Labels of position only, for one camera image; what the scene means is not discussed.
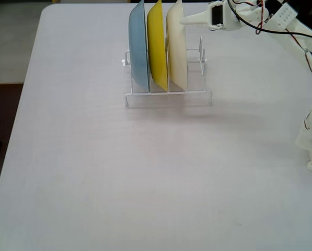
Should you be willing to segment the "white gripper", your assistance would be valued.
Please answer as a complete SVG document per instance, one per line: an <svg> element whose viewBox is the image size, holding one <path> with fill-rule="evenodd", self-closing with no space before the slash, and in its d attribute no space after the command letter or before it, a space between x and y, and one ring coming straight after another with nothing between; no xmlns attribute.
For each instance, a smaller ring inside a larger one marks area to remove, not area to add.
<svg viewBox="0 0 312 251"><path fill-rule="evenodd" d="M210 30L233 31L241 28L233 10L234 7L228 1L210 2L210 12L208 10L183 17L182 25L210 26Z"/></svg>

